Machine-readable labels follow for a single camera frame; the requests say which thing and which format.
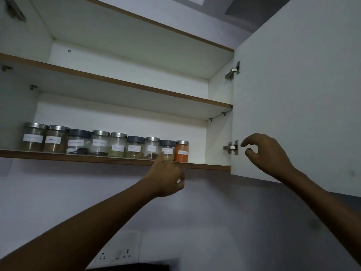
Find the jar lid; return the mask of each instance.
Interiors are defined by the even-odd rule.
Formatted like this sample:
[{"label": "jar lid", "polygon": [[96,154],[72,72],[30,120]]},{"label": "jar lid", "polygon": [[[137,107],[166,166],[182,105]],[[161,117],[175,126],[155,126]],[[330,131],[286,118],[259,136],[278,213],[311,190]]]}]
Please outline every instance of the jar lid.
[{"label": "jar lid", "polygon": [[65,126],[61,126],[61,125],[50,125],[49,129],[50,130],[60,130],[60,131],[69,131],[70,130],[69,127],[65,127]]},{"label": "jar lid", "polygon": [[83,138],[90,139],[91,132],[86,131],[86,130],[81,130],[81,129],[70,129],[69,136],[80,136],[80,137],[83,137]]},{"label": "jar lid", "polygon": [[130,143],[144,143],[145,139],[138,136],[128,136],[127,141]]},{"label": "jar lid", "polygon": [[146,141],[158,142],[160,138],[157,137],[146,137]]},{"label": "jar lid", "polygon": [[41,129],[47,129],[48,126],[44,125],[42,123],[24,123],[25,127],[33,127],[33,128],[41,128]]},{"label": "jar lid", "polygon": [[124,134],[124,133],[119,133],[119,132],[112,132],[111,137],[112,138],[126,138],[126,137],[128,137],[128,135]]},{"label": "jar lid", "polygon": [[180,145],[189,145],[188,141],[176,141],[176,143]]},{"label": "jar lid", "polygon": [[92,134],[93,135],[101,135],[101,136],[110,136],[111,135],[109,132],[101,131],[101,130],[93,130]]},{"label": "jar lid", "polygon": [[175,146],[175,141],[171,141],[171,140],[160,140],[160,146],[164,145],[164,146]]}]

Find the cabinet door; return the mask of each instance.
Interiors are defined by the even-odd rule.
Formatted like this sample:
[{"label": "cabinet door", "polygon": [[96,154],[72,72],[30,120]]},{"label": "cabinet door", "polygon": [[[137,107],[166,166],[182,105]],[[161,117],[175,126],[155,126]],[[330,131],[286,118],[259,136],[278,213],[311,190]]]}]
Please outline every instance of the cabinet door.
[{"label": "cabinet door", "polygon": [[[361,0],[291,0],[235,52],[232,140],[278,140],[328,191],[361,196]],[[275,181],[244,155],[232,174]]]}]

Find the person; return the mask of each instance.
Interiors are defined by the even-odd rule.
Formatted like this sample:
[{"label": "person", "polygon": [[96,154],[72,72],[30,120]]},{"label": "person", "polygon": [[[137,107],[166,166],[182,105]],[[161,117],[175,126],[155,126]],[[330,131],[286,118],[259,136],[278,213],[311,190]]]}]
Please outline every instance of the person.
[{"label": "person", "polygon": [[[361,265],[361,216],[291,164],[279,143],[252,134],[241,147],[259,169],[292,189]],[[0,260],[2,271],[84,270],[111,237],[144,205],[184,187],[184,173],[162,154],[149,172],[128,189],[60,223]]]}]

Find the handwritten label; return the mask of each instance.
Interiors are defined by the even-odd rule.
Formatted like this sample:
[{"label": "handwritten label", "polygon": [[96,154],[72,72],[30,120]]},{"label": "handwritten label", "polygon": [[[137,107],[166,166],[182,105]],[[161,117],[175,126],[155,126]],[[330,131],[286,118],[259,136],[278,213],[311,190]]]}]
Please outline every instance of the handwritten label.
[{"label": "handwritten label", "polygon": [[46,143],[60,143],[61,137],[47,136],[45,139]]},{"label": "handwritten label", "polygon": [[188,155],[188,151],[178,150],[178,154]]},{"label": "handwritten label", "polygon": [[128,151],[130,152],[140,152],[140,145],[129,145]]},{"label": "handwritten label", "polygon": [[112,145],[111,150],[123,152],[124,151],[124,146],[123,145]]},{"label": "handwritten label", "polygon": [[164,154],[173,155],[172,148],[162,148],[162,151],[164,151]]},{"label": "handwritten label", "polygon": [[33,143],[42,143],[43,137],[41,135],[33,135],[33,134],[24,134],[23,141],[25,142],[33,142]]},{"label": "handwritten label", "polygon": [[84,146],[84,140],[69,140],[68,146]]},{"label": "handwritten label", "polygon": [[154,145],[148,145],[148,150],[149,152],[156,152],[157,151],[157,147]]},{"label": "handwritten label", "polygon": [[105,140],[93,140],[93,145],[94,146],[106,146],[106,141]]}]

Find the brown edge trim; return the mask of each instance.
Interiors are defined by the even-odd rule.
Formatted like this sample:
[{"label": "brown edge trim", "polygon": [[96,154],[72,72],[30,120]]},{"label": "brown edge trim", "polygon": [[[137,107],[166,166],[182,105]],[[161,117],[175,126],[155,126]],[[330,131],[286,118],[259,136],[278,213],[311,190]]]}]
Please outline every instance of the brown edge trim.
[{"label": "brown edge trim", "polygon": [[170,30],[170,31],[173,31],[173,32],[175,32],[175,33],[178,33],[178,34],[187,36],[187,37],[192,38],[192,39],[195,39],[195,40],[197,40],[197,41],[201,41],[201,42],[206,43],[206,44],[208,44],[208,45],[213,45],[213,46],[215,46],[215,47],[218,47],[218,48],[221,48],[221,49],[224,49],[224,50],[227,50],[227,51],[229,51],[229,52],[234,53],[234,49],[232,49],[232,48],[229,48],[229,47],[226,47],[226,46],[224,46],[224,45],[220,45],[220,44],[217,44],[217,43],[208,41],[208,40],[203,39],[203,38],[201,38],[201,37],[198,37],[198,36],[192,35],[192,34],[190,34],[190,33],[187,33],[187,32],[181,31],[181,30],[178,30],[178,29],[176,29],[176,28],[174,28],[174,27],[170,27],[170,26],[164,25],[164,24],[162,24],[162,23],[153,21],[153,20],[148,19],[148,18],[146,18],[146,17],[137,15],[137,14],[135,14],[135,13],[126,11],[126,10],[121,9],[121,8],[118,8],[118,7],[116,7],[116,6],[112,6],[112,5],[110,5],[110,4],[107,4],[107,3],[104,3],[104,2],[101,2],[101,1],[98,1],[98,0],[85,0],[85,1],[91,2],[91,3],[96,4],[96,5],[99,5],[99,6],[102,6],[102,7],[104,7],[104,8],[108,8],[108,9],[114,10],[114,11],[116,11],[116,12],[123,13],[123,14],[125,14],[125,15],[130,16],[130,17],[137,18],[137,19],[142,20],[142,21],[144,21],[144,22],[151,23],[151,24],[156,25],[156,26],[158,26],[158,27],[165,28],[165,29],[167,29],[167,30]]},{"label": "brown edge trim", "polygon": [[[57,153],[46,153],[46,152],[13,151],[13,150],[0,150],[0,157],[15,158],[15,159],[76,161],[81,163],[127,164],[127,165],[144,165],[144,166],[151,166],[154,162],[152,160],[136,160],[136,159],[123,159],[123,158],[111,158],[111,157],[99,157],[99,156],[57,154]],[[231,171],[231,167],[229,165],[191,164],[191,163],[178,163],[178,162],[174,162],[174,164],[180,168]]]},{"label": "brown edge trim", "polygon": [[49,63],[42,63],[42,62],[38,62],[38,61],[34,61],[34,60],[20,58],[17,56],[12,56],[12,55],[8,55],[8,54],[4,54],[4,53],[0,53],[0,59],[19,63],[22,65],[34,66],[36,68],[43,68],[43,69],[48,69],[48,70],[52,70],[52,71],[56,71],[56,72],[70,74],[73,76],[84,77],[84,78],[92,79],[92,80],[96,80],[96,81],[104,81],[106,83],[117,84],[120,86],[127,86],[127,87],[131,87],[131,88],[136,88],[136,89],[141,89],[141,90],[150,91],[150,92],[154,92],[154,93],[164,94],[164,95],[182,98],[182,99],[186,99],[186,100],[196,101],[199,103],[217,105],[219,107],[233,109],[232,104],[221,103],[218,101],[194,97],[194,96],[177,93],[177,92],[173,92],[173,91],[168,91],[168,90],[164,90],[164,89],[160,89],[160,88],[155,88],[155,87],[151,87],[151,86],[143,86],[141,84],[131,83],[129,81],[122,81],[122,80],[118,80],[118,79],[114,79],[114,78],[95,75],[95,74],[88,73],[88,72],[83,72],[83,71],[70,69],[70,68],[64,68],[61,66],[56,66],[56,65],[51,65]]}]

